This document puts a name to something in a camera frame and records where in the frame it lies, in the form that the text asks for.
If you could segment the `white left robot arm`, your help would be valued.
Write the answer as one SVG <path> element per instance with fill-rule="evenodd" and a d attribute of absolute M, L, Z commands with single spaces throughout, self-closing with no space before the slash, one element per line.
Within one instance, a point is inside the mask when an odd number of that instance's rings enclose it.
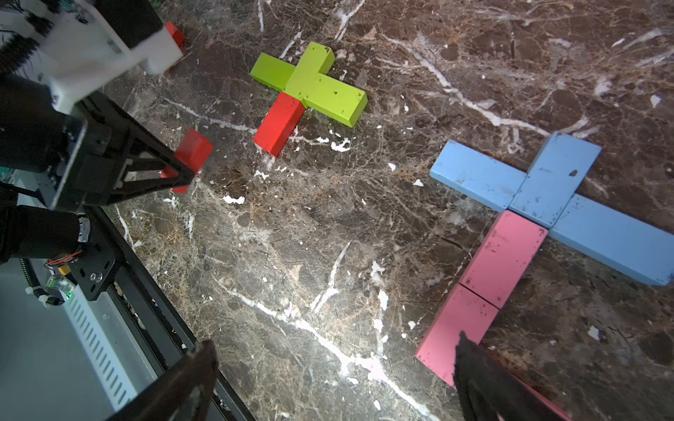
<path fill-rule="evenodd" d="M 1 258 L 56 258 L 91 246 L 89 207 L 184 191 L 210 154 L 187 135 L 170 149 L 104 93 L 133 68 L 182 58 L 149 1 L 1 4 L 1 164 L 36 175 L 40 208 L 1 186 Z"/>

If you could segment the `red block front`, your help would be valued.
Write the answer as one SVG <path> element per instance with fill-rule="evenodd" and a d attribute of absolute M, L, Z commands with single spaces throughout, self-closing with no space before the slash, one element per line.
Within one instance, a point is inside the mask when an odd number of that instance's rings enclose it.
<path fill-rule="evenodd" d="M 212 151 L 212 143 L 196 130 L 190 129 L 184 135 L 174 156 L 197 175 Z"/>

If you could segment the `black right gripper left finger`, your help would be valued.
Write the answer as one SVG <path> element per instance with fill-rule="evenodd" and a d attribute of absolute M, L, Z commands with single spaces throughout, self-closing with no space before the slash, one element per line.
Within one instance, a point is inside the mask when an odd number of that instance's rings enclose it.
<path fill-rule="evenodd" d="M 217 371 L 218 356 L 214 343 L 210 340 L 199 342 L 110 419 L 205 421 Z"/>

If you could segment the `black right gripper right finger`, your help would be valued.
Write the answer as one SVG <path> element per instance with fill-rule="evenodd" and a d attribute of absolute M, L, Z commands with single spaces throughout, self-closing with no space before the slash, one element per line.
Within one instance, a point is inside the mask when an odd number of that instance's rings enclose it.
<path fill-rule="evenodd" d="M 563 420 L 465 333 L 453 379 L 465 420 Z"/>

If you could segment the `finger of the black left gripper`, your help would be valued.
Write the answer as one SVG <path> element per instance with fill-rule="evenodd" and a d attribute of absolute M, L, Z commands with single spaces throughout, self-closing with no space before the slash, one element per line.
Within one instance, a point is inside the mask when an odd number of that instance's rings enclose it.
<path fill-rule="evenodd" d="M 113 188 L 104 194 L 99 205 L 115 205 L 139 196 L 144 196 L 165 189 L 173 189 L 188 186 L 194 179 L 195 173 L 188 172 L 168 178 L 144 179 L 136 181 L 116 182 Z"/>
<path fill-rule="evenodd" d="M 123 119 L 115 123 L 111 130 L 107 155 L 116 158 L 124 171 L 160 171 L 169 168 L 178 174 L 195 173 L 175 156 L 173 150 L 137 121 Z"/>

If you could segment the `blue block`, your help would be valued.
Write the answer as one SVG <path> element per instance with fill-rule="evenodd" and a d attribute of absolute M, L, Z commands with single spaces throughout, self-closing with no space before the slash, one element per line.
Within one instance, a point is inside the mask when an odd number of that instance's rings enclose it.
<path fill-rule="evenodd" d="M 526 177 L 523 171 L 453 140 L 442 149 L 430 175 L 495 212 L 509 207 Z"/>
<path fill-rule="evenodd" d="M 556 224 L 601 147 L 568 134 L 554 133 L 530 165 L 508 210 L 547 229 Z"/>
<path fill-rule="evenodd" d="M 549 235 L 638 282 L 673 282 L 673 235 L 574 195 Z"/>

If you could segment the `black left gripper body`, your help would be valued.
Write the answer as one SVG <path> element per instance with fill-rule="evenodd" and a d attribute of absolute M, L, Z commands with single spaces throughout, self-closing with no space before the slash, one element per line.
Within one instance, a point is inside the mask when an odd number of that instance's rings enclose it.
<path fill-rule="evenodd" d="M 97 91 L 66 117 L 62 135 L 56 163 L 36 176 L 45 207 L 80 212 L 111 205 L 126 166 L 126 113 Z"/>

